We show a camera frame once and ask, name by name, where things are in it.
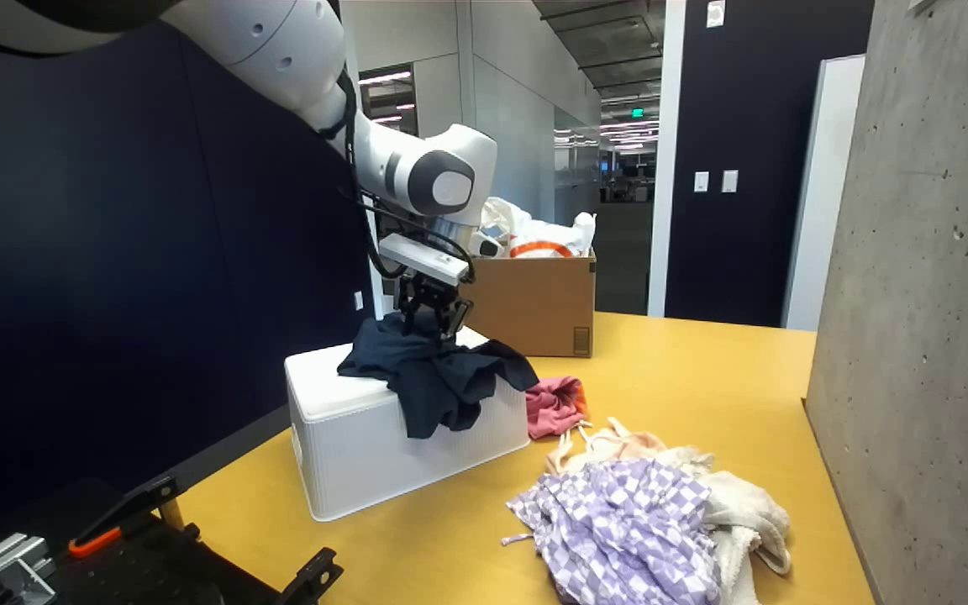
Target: black cloth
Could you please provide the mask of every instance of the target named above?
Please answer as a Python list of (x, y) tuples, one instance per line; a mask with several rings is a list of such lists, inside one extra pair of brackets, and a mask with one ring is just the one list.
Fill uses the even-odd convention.
[(474, 349), (440, 341), (432, 313), (418, 313), (410, 334), (402, 334), (403, 325), (400, 313), (366, 320), (339, 374), (387, 380), (398, 394), (408, 437), (427, 439), (441, 424), (470, 428), (480, 417), (481, 399), (495, 394), (496, 376), (519, 391), (539, 382), (529, 361), (498, 340)]

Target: cardboard box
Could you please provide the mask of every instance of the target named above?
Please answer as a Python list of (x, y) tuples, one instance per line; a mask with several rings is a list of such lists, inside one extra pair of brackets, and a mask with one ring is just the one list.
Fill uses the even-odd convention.
[(592, 357), (596, 254), (579, 258), (474, 258), (466, 324), (523, 355)]

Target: box lid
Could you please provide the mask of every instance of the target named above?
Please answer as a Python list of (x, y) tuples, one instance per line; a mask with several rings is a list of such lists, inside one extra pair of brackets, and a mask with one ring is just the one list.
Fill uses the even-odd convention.
[[(465, 327), (458, 332), (458, 345), (479, 347), (487, 338)], [(286, 382), (291, 390), (291, 405), (301, 410), (306, 422), (318, 422), (383, 405), (391, 398), (384, 381), (374, 378), (339, 376), (338, 367), (352, 344), (337, 345), (286, 357)]]

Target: dark blue wall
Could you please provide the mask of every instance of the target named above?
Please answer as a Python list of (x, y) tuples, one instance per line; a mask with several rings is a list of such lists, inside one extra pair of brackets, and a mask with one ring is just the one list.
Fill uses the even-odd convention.
[[(736, 0), (707, 29), (708, 0), (689, 0), (668, 317), (780, 325), (819, 62), (864, 53), (872, 4)], [(719, 192), (727, 169), (736, 194)]]
[(347, 182), (162, 24), (0, 55), (0, 513), (127, 490), (283, 406), (285, 356), (370, 312)]

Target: light switch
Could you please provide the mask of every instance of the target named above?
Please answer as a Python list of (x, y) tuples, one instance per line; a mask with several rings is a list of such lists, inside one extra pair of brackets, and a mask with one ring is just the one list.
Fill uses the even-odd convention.
[(723, 192), (733, 194), (738, 191), (737, 170), (723, 170)]
[(712, 0), (708, 3), (708, 27), (719, 27), (727, 13), (727, 0)]
[(692, 192), (695, 194), (702, 194), (708, 190), (708, 176), (707, 172), (697, 172), (692, 176)]

